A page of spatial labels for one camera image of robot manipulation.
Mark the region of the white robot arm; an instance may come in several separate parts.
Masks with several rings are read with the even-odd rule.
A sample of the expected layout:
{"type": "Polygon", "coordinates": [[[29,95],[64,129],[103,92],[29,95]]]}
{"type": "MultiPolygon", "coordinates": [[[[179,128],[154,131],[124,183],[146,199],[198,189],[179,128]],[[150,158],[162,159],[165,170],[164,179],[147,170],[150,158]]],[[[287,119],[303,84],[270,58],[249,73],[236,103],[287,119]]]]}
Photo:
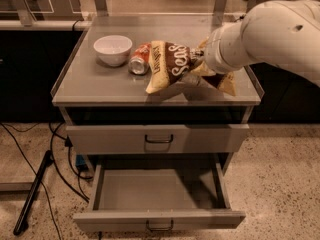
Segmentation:
{"type": "Polygon", "coordinates": [[[320,2],[273,0],[252,8],[240,22],[216,28],[192,73],[227,74],[267,63],[320,86],[320,2]]]}

